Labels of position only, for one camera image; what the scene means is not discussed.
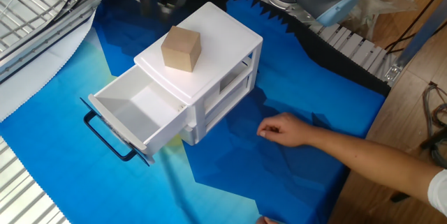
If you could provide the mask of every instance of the beige cube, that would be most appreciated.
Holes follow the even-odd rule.
[[[202,52],[200,33],[173,26],[161,45],[161,52],[165,66],[193,72]]]

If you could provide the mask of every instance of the blue cloth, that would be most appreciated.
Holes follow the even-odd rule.
[[[87,108],[79,97],[112,79],[108,67],[113,75],[124,72],[133,54],[168,27],[151,19],[136,26],[142,18],[129,10],[102,9],[95,27],[105,58],[83,43],[48,85],[0,124],[0,135],[70,222],[253,223],[258,211],[287,223],[327,221],[347,169],[317,149],[257,137],[257,125],[288,111],[364,137],[383,96],[316,65],[286,24],[260,15],[252,0],[230,0],[227,12],[264,38],[256,88],[196,146],[174,142],[151,167],[137,158],[124,163],[84,126]],[[114,139],[99,120],[92,123]],[[117,140],[112,144],[128,151]]]

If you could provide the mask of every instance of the black drawer handle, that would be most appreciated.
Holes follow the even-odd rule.
[[[98,116],[97,113],[93,110],[90,110],[89,113],[87,113],[84,116],[84,123],[90,128],[90,130],[111,150],[113,151],[113,153],[118,156],[118,158],[120,158],[122,161],[129,161],[131,160],[136,154],[137,151],[132,148],[132,151],[130,151],[128,154],[126,155],[121,155],[119,154],[119,152],[117,150],[115,150],[115,148],[112,147],[112,145],[109,144],[109,142],[107,142],[107,140],[104,139],[103,136],[101,136],[101,134],[99,134],[94,128],[93,126],[91,126],[90,121],[95,117]]]

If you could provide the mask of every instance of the drawer compartment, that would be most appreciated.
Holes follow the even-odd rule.
[[[89,100],[150,163],[152,155],[186,126],[186,106],[137,66]]]

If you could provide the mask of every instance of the human hand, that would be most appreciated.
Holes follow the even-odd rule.
[[[272,220],[270,220],[267,217],[261,216],[259,217],[259,219],[256,221],[256,224],[278,224]]]
[[[257,135],[287,147],[309,144],[319,128],[306,124],[290,113],[265,118],[258,127]]]

